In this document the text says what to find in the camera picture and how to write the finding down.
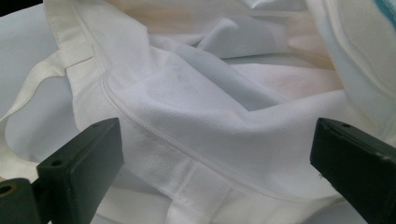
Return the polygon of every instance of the white surface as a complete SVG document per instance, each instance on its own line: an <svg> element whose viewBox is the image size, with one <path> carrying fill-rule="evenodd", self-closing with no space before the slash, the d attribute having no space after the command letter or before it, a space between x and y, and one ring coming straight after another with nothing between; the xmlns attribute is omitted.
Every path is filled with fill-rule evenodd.
<svg viewBox="0 0 396 224"><path fill-rule="evenodd" d="M57 47L44 17L42 6L28 8L1 18L0 32L0 114L4 114L12 104L13 98L29 70L55 51ZM243 70L246 68L241 65L236 66L235 69L244 74ZM258 67L256 70L249 70L250 72L245 74L248 78L257 79L254 71L257 73L261 69L261 67ZM288 91L290 89L283 91L284 97L294 100L292 97L295 97L295 95ZM14 148L18 149L16 152L25 159L41 161L51 151L56 150L77 133L68 81L64 78L57 78L46 81L40 87L34 100L11 120L7 128L7 140ZM159 217L165 216L164 213L169 201L163 196L156 196L151 193L147 198L144 195L142 193L128 195L128 197L135 196L140 202L146 202L136 204L135 209L138 210L139 205L145 204L147 208L140 208L140 211L147 210L153 214L159 214ZM147 223L144 221L144 217L149 218L151 216L150 213L139 213L138 215L141 216L137 216L136 220L133 220L134 216L130 216L131 219L125 219L120 215L120 220L123 220L124 223ZM93 223L105 224L110 222L104 218L96 217ZM343 204L312 217L306 222L306 224L308 223L355 224L364 222L350 206Z"/></svg>

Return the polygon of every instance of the cotton fabric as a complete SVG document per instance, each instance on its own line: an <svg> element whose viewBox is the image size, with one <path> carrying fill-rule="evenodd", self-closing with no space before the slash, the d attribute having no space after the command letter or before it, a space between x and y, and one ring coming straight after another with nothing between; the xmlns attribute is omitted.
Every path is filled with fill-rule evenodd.
<svg viewBox="0 0 396 224"><path fill-rule="evenodd" d="M351 102L347 82L326 69L332 66L315 27L299 34L288 26L309 20L306 11L260 15L233 4L213 7L216 13L207 18L219 22L212 24L197 20L203 12L192 4L196 21L182 26L193 28L183 34L172 33L173 26L148 34L147 15L139 15L143 24L135 21L129 16L136 12L128 8L136 6L127 4L128 16L101 1L48 1L46 7L61 49L81 44L93 49L93 57L66 71L78 128L120 117L124 168L173 200L167 223L301 223L342 201L309 165L318 117L346 121L389 143L393 133L381 133L380 120L361 110L365 104ZM241 15L219 19L217 9ZM177 16L191 15L186 13ZM149 31L161 24L154 19L147 23ZM255 28L267 32L245 34ZM231 41L221 41L230 31ZM230 49L242 40L248 41L246 48ZM260 40L270 47L249 46ZM292 57L284 62L299 66L230 66L221 59L262 61L268 58L263 54L285 52ZM381 105L383 96L374 97ZM113 209L107 210L109 217Z"/></svg>

